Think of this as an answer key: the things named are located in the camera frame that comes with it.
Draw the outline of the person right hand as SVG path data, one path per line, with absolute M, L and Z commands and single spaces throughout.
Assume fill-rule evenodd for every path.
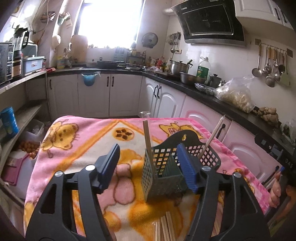
M 281 187 L 280 187 L 280 177 L 281 173 L 278 172 L 275 176 L 275 182 L 270 190 L 270 197 L 268 200 L 268 204 L 272 208 L 277 208 L 280 204 L 280 196 L 281 196 Z M 286 187 L 286 194 L 290 197 L 290 201 L 285 206 L 283 211 L 278 215 L 276 220 L 283 219 L 288 215 L 288 213 L 292 210 L 293 206 L 295 205 L 295 187 L 287 185 Z

